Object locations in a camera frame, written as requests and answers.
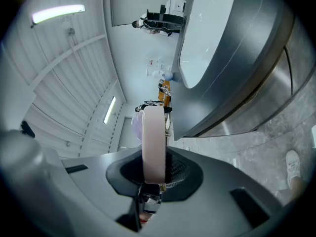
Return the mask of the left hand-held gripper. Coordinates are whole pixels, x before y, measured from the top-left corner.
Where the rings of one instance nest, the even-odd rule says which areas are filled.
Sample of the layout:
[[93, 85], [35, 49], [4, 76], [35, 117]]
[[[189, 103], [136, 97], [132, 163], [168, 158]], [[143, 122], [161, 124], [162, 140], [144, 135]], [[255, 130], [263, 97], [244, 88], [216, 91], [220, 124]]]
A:
[[160, 185], [143, 183], [138, 194], [139, 212], [156, 214], [161, 205]]

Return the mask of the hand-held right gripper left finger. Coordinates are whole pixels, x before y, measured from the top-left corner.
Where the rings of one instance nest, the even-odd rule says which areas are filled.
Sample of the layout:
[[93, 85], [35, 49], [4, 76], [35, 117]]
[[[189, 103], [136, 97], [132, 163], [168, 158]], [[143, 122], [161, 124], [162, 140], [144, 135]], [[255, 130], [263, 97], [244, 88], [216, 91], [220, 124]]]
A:
[[141, 148], [99, 156], [63, 159], [69, 193], [67, 209], [77, 237], [139, 237], [139, 187], [120, 169], [141, 160]]

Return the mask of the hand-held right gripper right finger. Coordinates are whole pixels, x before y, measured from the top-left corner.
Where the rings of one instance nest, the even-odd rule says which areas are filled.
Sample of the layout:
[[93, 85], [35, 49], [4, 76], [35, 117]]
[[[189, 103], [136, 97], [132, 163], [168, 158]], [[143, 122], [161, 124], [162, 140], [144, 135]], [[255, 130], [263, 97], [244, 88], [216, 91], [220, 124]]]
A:
[[182, 201], [163, 201], [144, 226], [145, 237], [259, 237], [267, 232], [280, 202], [233, 165], [168, 147], [167, 152], [192, 163], [189, 176], [170, 189], [174, 195], [195, 191]]

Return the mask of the person's left hand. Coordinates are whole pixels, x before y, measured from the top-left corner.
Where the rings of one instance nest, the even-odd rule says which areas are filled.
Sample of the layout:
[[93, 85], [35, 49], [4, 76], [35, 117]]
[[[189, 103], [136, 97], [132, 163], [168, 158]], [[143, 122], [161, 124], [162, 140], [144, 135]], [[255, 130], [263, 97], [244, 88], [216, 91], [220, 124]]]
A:
[[140, 215], [139, 215], [140, 223], [141, 224], [147, 223], [150, 220], [151, 217], [152, 217], [152, 214], [148, 214], [148, 213], [145, 213], [145, 212], [140, 213]]

